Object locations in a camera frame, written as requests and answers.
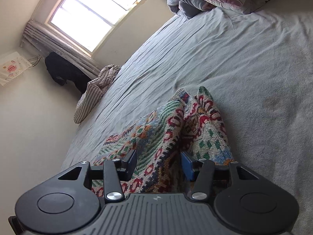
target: wall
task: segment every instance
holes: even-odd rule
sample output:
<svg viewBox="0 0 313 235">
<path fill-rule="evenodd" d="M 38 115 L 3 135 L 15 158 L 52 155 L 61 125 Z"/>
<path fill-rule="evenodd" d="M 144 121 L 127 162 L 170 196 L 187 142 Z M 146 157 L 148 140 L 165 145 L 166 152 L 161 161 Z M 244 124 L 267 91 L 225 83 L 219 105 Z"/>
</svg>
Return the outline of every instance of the wall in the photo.
<svg viewBox="0 0 313 235">
<path fill-rule="evenodd" d="M 40 0 L 0 0 L 0 54 L 20 45 L 23 30 Z"/>
<path fill-rule="evenodd" d="M 73 114 L 79 98 L 73 84 L 55 83 L 42 62 L 0 85 L 1 235 L 14 235 L 7 218 L 18 197 L 60 171 L 77 128 Z"/>
<path fill-rule="evenodd" d="M 44 23 L 58 0 L 43 0 L 33 19 Z M 131 55 L 173 14 L 166 0 L 144 0 L 136 6 L 106 38 L 93 58 L 102 67 L 109 64 L 123 65 Z"/>
</svg>

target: gray bed sheet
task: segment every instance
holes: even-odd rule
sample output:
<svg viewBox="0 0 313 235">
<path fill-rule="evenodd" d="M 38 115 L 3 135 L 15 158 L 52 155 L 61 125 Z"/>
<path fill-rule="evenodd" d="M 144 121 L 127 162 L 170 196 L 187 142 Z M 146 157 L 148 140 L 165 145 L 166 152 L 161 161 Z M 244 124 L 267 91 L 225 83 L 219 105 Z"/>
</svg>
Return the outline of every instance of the gray bed sheet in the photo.
<svg viewBox="0 0 313 235">
<path fill-rule="evenodd" d="M 255 13 L 222 8 L 174 16 L 122 67 L 80 124 L 63 169 L 92 161 L 104 140 L 205 86 L 231 151 L 300 204 L 295 234 L 313 234 L 313 0 L 270 0 Z"/>
</svg>

